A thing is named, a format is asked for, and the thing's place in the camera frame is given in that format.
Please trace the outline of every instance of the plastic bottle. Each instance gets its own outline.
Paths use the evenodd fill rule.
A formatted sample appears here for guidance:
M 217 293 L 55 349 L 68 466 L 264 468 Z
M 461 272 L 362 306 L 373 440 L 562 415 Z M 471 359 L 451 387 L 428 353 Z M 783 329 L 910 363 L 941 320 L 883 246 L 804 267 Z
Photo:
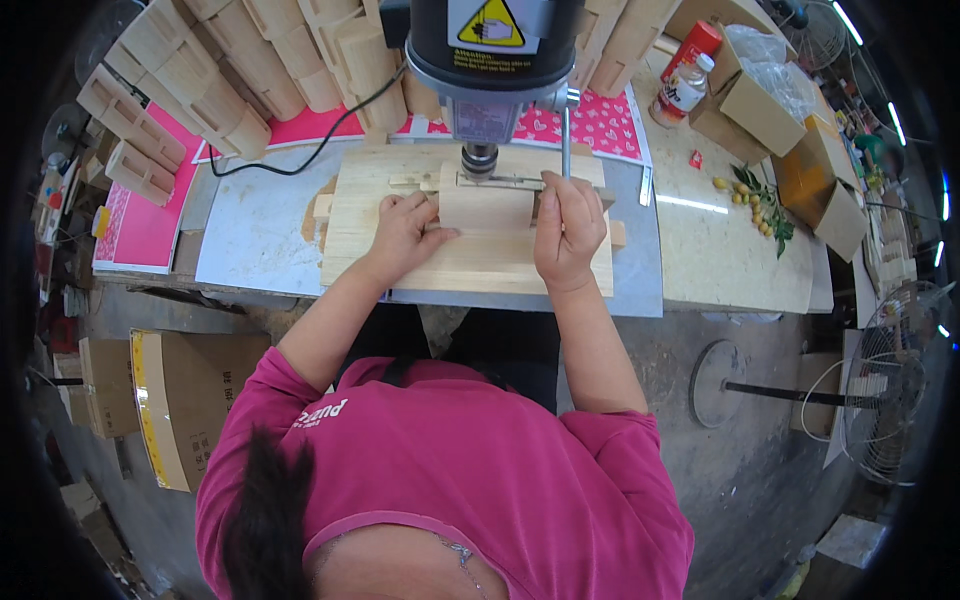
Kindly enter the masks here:
M 680 63 L 650 104 L 654 121 L 666 128 L 677 127 L 707 95 L 707 73 L 712 70 L 713 59 L 706 54 L 694 64 Z

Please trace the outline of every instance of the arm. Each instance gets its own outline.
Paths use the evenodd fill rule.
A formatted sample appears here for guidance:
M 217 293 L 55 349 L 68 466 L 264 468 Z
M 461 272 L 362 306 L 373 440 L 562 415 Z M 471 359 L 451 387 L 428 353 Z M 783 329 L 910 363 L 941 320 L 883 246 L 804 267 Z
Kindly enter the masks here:
M 583 180 L 545 171 L 543 181 L 534 259 L 560 327 L 573 405 L 591 413 L 647 414 L 634 366 L 590 269 L 607 235 L 600 198 Z
M 436 216 L 436 204 L 423 192 L 384 198 L 370 251 L 337 277 L 276 345 L 315 389 L 322 393 L 333 383 L 380 296 L 457 236 L 456 230 L 446 228 L 424 232 Z

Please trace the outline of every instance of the concrete floor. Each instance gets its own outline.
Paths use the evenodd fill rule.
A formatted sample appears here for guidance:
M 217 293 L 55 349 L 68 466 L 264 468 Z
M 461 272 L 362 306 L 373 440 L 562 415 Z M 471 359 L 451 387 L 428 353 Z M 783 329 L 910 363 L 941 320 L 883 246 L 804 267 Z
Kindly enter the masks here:
M 267 331 L 276 342 L 308 307 L 250 307 L 242 317 L 127 293 L 108 285 L 90 299 L 85 334 L 126 337 L 131 326 L 194 332 Z M 463 317 L 457 308 L 422 307 L 434 348 Z M 617 328 L 656 414 L 662 457 L 697 543 L 685 598 L 752 598 L 779 575 L 781 561 L 816 541 L 850 489 L 853 468 L 842 458 L 821 470 L 826 452 L 787 423 L 789 402 L 745 397 L 729 422 L 705 429 L 690 417 L 689 376 L 700 351 L 716 339 L 735 341 L 748 356 L 748 380 L 792 386 L 804 342 L 804 322 L 711 323 L 697 313 L 663 319 L 619 319 Z M 176 587 L 187 598 L 209 598 L 193 544 L 194 497 L 162 490 L 150 471 L 139 434 L 126 439 L 133 476 L 123 480 L 107 460 L 111 446 L 74 427 L 55 396 L 41 417 L 53 427 L 75 476 L 86 469 L 102 488 L 148 583 Z

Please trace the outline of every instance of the round metal base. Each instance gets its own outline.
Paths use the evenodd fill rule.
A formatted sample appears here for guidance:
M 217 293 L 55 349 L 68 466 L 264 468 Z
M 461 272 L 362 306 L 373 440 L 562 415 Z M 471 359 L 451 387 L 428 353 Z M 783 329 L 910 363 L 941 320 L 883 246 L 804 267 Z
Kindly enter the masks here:
M 719 427 L 740 407 L 744 395 L 725 390 L 727 381 L 747 382 L 747 360 L 736 344 L 717 340 L 700 353 L 690 376 L 690 413 L 704 427 Z

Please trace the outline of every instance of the yellow warning sticker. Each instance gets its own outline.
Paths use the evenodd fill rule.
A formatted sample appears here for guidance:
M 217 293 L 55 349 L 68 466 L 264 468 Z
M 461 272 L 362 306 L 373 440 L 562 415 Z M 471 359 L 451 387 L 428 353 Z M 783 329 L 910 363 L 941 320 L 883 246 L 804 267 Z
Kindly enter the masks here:
M 527 43 L 504 0 L 487 0 L 460 30 L 457 39 L 504 48 L 520 48 Z

